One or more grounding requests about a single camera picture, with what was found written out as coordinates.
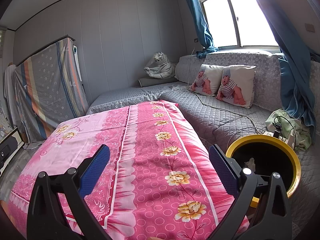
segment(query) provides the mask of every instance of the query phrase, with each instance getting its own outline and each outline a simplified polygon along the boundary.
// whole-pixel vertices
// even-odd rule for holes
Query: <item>blue curtain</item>
[[[310,127],[311,136],[314,138],[315,97],[309,87],[311,69],[309,48],[275,0],[257,0],[257,2],[284,54],[279,59],[282,107],[290,116],[303,120],[305,125]]]
[[[207,21],[202,13],[202,8],[199,0],[187,0],[189,9],[191,11],[193,21],[195,23],[196,33],[199,42],[204,46],[203,51],[197,51],[198,58],[205,58],[208,53],[219,51],[214,47],[212,35],[209,31]]]

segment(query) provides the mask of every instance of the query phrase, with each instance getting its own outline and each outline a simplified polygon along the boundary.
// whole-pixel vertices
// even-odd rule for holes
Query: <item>silver bolt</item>
[[[39,174],[38,174],[38,177],[39,178],[43,178],[45,176],[45,172],[44,171],[41,171]]]
[[[249,168],[243,168],[243,173],[244,173],[244,174],[250,175],[251,172],[252,172],[252,171],[251,171]]]
[[[277,172],[274,172],[274,173],[273,173],[273,176],[274,176],[276,179],[279,179],[279,178],[280,178],[280,174],[277,173]]]
[[[67,170],[68,174],[72,175],[76,173],[76,168],[70,168]]]

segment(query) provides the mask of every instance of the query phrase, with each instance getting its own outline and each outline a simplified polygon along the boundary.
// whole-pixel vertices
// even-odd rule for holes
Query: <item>bucket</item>
[[[268,135],[253,134],[236,140],[227,150],[226,157],[234,158],[241,168],[254,158],[255,173],[271,176],[278,172],[290,198],[298,187],[301,166],[296,153],[283,141]],[[259,196],[255,195],[250,206],[256,208]]]

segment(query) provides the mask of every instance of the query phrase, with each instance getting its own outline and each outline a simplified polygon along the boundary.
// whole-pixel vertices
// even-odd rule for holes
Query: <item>yellow flower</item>
[[[169,122],[166,121],[166,120],[161,120],[161,121],[156,121],[155,125],[160,126],[160,125],[165,125],[165,124],[168,124],[168,123],[169,123]]]
[[[63,136],[62,136],[62,139],[66,140],[66,139],[70,139],[70,138],[73,138],[76,136],[76,132],[75,131],[70,131],[70,132],[67,132],[65,133]]]
[[[168,133],[168,132],[160,132],[160,133],[157,133],[156,135],[156,138],[158,141],[160,140],[166,140],[166,139],[170,139],[171,138],[171,133]]]
[[[181,152],[181,149],[179,147],[170,146],[169,148],[164,148],[162,153],[160,153],[160,155],[171,156],[171,155],[177,155],[179,152]]]
[[[161,114],[161,113],[155,113],[155,114],[152,114],[153,117],[164,117],[164,114]]]
[[[182,203],[178,206],[178,214],[174,216],[175,220],[182,218],[182,222],[189,222],[190,219],[199,219],[204,215],[207,206],[199,201],[190,200],[187,203]]]
[[[180,184],[189,184],[190,175],[186,171],[170,171],[167,179],[169,186],[179,186]]]
[[[64,132],[65,130],[67,130],[69,127],[68,124],[65,124],[63,126],[61,126],[58,130],[57,130],[57,134]]]

